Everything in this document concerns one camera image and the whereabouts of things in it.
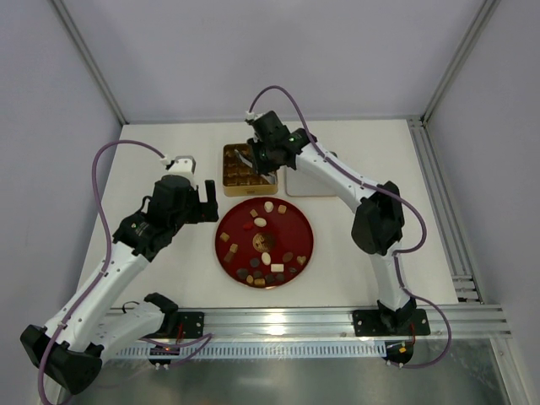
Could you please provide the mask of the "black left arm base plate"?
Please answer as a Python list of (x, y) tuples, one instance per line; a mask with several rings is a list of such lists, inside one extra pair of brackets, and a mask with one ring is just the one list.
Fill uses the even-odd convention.
[(205, 314), (201, 311), (177, 311), (170, 316), (167, 336), (178, 340), (200, 338)]

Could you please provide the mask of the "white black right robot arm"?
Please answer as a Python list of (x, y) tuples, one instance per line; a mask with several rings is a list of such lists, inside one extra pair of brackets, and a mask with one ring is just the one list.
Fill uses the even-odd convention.
[(274, 111), (248, 112), (246, 123), (254, 135), (247, 140), (251, 156), (245, 162), (257, 174), (268, 176), (288, 167), (329, 187), (349, 207), (354, 214), (351, 237), (374, 269), (382, 327), (391, 334), (407, 329), (417, 305), (400, 274), (397, 250), (404, 215), (397, 186), (366, 180), (304, 128), (291, 132)]

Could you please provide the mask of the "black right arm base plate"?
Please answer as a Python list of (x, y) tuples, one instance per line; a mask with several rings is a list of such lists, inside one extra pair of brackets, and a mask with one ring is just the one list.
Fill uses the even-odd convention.
[(426, 311), (415, 309), (409, 320), (399, 327), (388, 327), (381, 320), (378, 310), (354, 310), (352, 312), (354, 334), (356, 337), (383, 336), (429, 336), (431, 334)]

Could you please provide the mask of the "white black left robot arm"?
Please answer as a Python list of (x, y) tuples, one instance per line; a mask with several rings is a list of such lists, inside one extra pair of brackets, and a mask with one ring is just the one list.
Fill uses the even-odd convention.
[(148, 206), (124, 218), (107, 234), (105, 257), (73, 297), (43, 327), (27, 326), (20, 342), (40, 376), (72, 395), (87, 389), (103, 364), (132, 342), (167, 338), (180, 323), (178, 305), (159, 293), (147, 294), (135, 309), (109, 324), (107, 311), (120, 293), (166, 248), (186, 224), (219, 219), (215, 183), (204, 182), (207, 201), (181, 175), (154, 184)]

